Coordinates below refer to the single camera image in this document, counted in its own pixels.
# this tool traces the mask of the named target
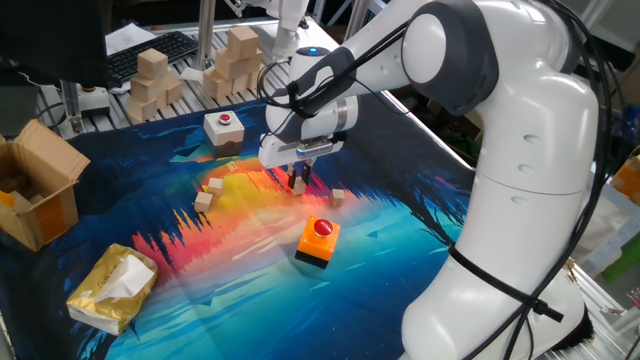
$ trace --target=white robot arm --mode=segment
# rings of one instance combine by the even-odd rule
[[[290,85],[267,106],[260,161],[270,168],[339,151],[340,132],[357,121],[354,95],[369,91],[411,84],[453,114],[476,109],[485,135],[456,253],[531,294],[566,248],[596,142],[597,99],[562,72],[570,47],[563,21],[537,2],[392,1],[333,52],[293,56]],[[461,262],[450,256],[407,308],[403,358],[469,359],[522,305]],[[582,319],[571,289],[558,275],[540,296],[564,318],[533,315],[535,354]],[[476,358],[501,359],[510,333]],[[528,355],[526,338],[520,333],[513,359]]]

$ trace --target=gold tissue box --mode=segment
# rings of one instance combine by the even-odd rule
[[[113,244],[67,300],[69,316],[120,335],[138,315],[157,277],[153,260]]]

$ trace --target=open cardboard box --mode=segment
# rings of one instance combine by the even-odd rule
[[[13,206],[0,201],[0,228],[33,251],[64,234],[78,223],[73,186],[87,165],[84,155],[37,120],[14,141],[0,136],[0,180],[24,174],[42,195],[26,205],[20,195]]]

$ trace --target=keyboard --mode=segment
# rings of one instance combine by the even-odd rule
[[[198,50],[198,42],[180,31],[174,31],[109,55],[107,57],[109,88],[120,87],[134,77],[138,73],[138,54],[151,48],[167,55],[169,64],[172,64],[195,53]]]

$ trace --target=emergency stop button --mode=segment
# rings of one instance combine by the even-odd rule
[[[333,225],[331,225],[331,222],[328,220],[320,219],[316,220],[315,224],[313,224],[313,229],[315,230],[316,235],[324,238],[331,235],[333,232]]]
[[[220,119],[218,120],[218,122],[221,125],[229,125],[231,124],[231,116],[229,116],[228,114],[222,114],[220,115]]]

